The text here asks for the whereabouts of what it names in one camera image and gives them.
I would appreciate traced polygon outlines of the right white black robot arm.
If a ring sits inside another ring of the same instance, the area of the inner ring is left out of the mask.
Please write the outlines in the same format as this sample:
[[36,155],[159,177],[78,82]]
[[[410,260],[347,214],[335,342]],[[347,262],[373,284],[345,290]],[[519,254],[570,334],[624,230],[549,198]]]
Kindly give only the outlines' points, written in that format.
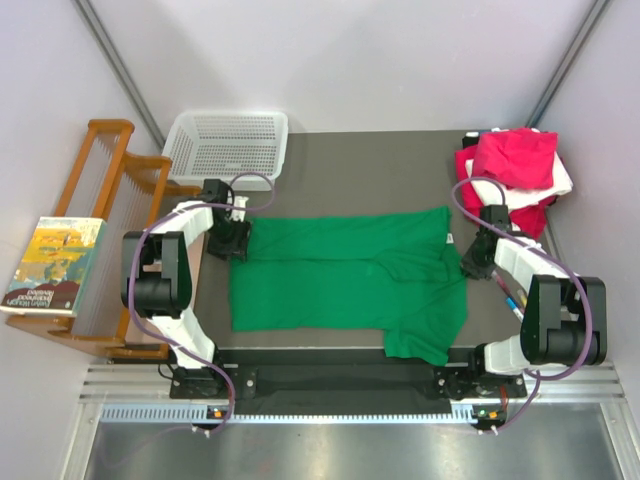
[[607,355],[606,287],[597,277],[569,273],[533,239],[511,228],[508,209],[480,210],[480,227],[461,260],[463,275],[488,280],[509,273],[527,295],[520,331],[506,340],[478,345],[469,355],[466,380],[487,396],[504,378],[543,365],[600,365]]

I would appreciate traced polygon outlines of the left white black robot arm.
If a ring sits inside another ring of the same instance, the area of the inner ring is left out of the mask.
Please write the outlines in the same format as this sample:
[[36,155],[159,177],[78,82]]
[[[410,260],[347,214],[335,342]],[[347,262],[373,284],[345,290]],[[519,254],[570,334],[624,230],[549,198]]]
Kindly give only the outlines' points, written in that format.
[[124,235],[121,299],[136,326],[166,343],[177,361],[172,381],[205,397],[235,393],[216,344],[191,306],[189,247],[203,235],[207,252],[224,261],[247,259],[251,223],[247,199],[231,183],[204,181],[202,191],[181,202],[143,231]]

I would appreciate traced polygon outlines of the green t shirt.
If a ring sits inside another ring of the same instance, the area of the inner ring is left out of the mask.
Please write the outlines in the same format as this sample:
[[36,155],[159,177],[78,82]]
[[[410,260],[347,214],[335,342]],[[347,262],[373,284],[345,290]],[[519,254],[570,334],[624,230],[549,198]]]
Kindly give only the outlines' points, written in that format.
[[230,270],[236,332],[369,329],[387,356],[449,360],[467,319],[451,211],[257,218]]

